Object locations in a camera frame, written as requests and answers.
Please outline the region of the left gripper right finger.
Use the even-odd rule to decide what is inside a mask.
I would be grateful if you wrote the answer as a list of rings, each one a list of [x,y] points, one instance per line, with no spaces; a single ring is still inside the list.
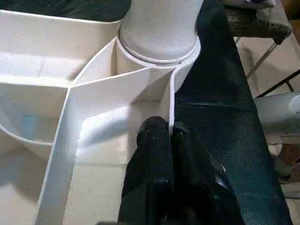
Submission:
[[[224,167],[184,126],[171,136],[174,212],[180,225],[243,225],[239,203]]]

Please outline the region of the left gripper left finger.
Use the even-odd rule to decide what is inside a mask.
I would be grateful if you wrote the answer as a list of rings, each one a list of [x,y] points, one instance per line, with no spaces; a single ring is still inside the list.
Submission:
[[[173,195],[172,148],[166,121],[149,117],[136,136],[127,167],[118,215],[120,225],[161,225]]]

